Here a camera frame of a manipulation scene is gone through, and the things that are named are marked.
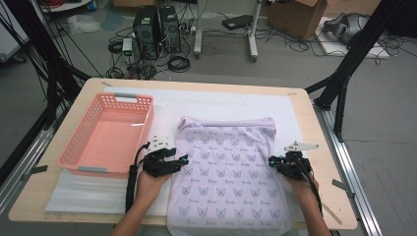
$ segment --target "human arm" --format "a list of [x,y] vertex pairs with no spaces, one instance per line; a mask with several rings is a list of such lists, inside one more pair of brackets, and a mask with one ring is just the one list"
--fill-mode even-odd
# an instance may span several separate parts
[[136,235],[142,219],[159,195],[160,188],[170,177],[171,175],[153,177],[146,171],[142,171],[138,176],[135,202],[122,220],[114,227],[111,236]]
[[[327,236],[331,235],[328,226],[323,220],[320,213],[316,196],[310,186],[309,182],[304,180],[291,179],[284,176],[284,179],[291,184],[295,198],[303,211],[304,219],[306,220],[307,230],[310,236]],[[314,180],[314,183],[319,190],[319,183]]]

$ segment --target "table leg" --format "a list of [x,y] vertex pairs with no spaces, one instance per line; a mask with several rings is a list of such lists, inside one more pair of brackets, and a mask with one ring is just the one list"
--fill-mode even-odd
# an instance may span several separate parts
[[261,12],[261,6],[262,6],[262,0],[257,0],[256,6],[255,6],[254,17],[252,20],[252,27],[248,31],[249,47],[251,48],[251,57],[254,62],[257,62],[258,60],[258,49],[257,49],[257,43],[255,41],[255,32],[257,30],[258,17]]
[[202,15],[204,4],[201,0],[197,0],[197,26],[196,26],[196,40],[194,41],[194,55],[196,58],[200,57],[202,53],[202,41],[203,41],[203,26],[202,26]]

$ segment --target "wooden table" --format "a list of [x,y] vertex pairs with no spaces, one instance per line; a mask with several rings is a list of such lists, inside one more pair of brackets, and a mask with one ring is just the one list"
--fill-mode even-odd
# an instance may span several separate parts
[[[55,213],[44,211],[61,172],[56,160],[69,141],[93,96],[106,87],[172,89],[193,91],[237,92],[288,96],[292,102],[303,142],[318,144],[321,148],[310,150],[309,158],[320,183],[325,221],[330,229],[354,229],[356,217],[346,193],[333,186],[332,179],[340,181],[328,144],[307,93],[301,88],[269,88],[215,84],[173,83],[153,81],[125,81],[90,79],[84,85],[73,107],[55,134],[38,166],[48,165],[48,170],[33,174],[13,205],[9,218],[15,221],[36,222],[89,222],[116,223],[122,215],[98,213]],[[166,216],[147,216],[143,224],[166,225]],[[295,228],[305,227],[305,222],[295,222]]]

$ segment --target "electronic device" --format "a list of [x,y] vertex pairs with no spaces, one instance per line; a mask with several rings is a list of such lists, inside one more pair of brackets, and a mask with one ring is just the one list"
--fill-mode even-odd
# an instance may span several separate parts
[[123,38],[122,46],[123,57],[125,62],[130,65],[135,63],[135,52],[133,50],[133,39],[132,38]]
[[346,45],[350,45],[358,37],[368,19],[357,13],[341,13],[331,21],[325,21],[323,32],[331,32]]
[[135,160],[129,167],[128,185],[126,187],[126,212],[132,207],[135,201],[135,187],[136,180],[138,178],[138,169],[142,166],[148,174],[153,177],[172,174],[181,170],[181,167],[188,164],[188,154],[178,158],[178,160],[165,161],[164,158],[175,155],[177,149],[162,148],[152,151],[144,156],[142,160],[138,162],[139,155],[142,150],[148,149],[150,142],[142,145],[135,155]]
[[228,30],[236,30],[248,27],[252,23],[252,16],[244,15],[240,17],[230,18],[221,22]]
[[157,9],[153,5],[139,6],[133,22],[141,59],[157,59],[157,46],[161,41]]
[[188,164],[188,155],[183,155],[178,160],[165,161],[164,158],[173,156],[176,148],[162,148],[145,155],[141,160],[144,170],[153,177],[172,174],[181,170],[181,167]]
[[159,8],[162,40],[168,53],[181,51],[179,22],[173,6]]
[[310,165],[309,159],[304,158],[303,152],[301,152],[302,150],[315,149],[318,147],[318,145],[294,142],[294,144],[284,148],[284,150],[287,150],[285,156],[271,156],[268,159],[268,165],[288,178],[306,180],[312,187],[313,193],[319,204],[319,210],[323,214],[322,200],[320,199],[314,176],[310,176],[310,172],[313,171],[313,168]]

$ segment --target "black box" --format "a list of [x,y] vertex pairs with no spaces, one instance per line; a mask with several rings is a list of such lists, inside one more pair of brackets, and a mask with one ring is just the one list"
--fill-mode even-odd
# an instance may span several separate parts
[[152,5],[139,6],[133,31],[142,59],[157,59],[157,46],[161,41],[157,9]]
[[166,6],[159,8],[162,40],[167,52],[181,51],[179,22],[175,8]]

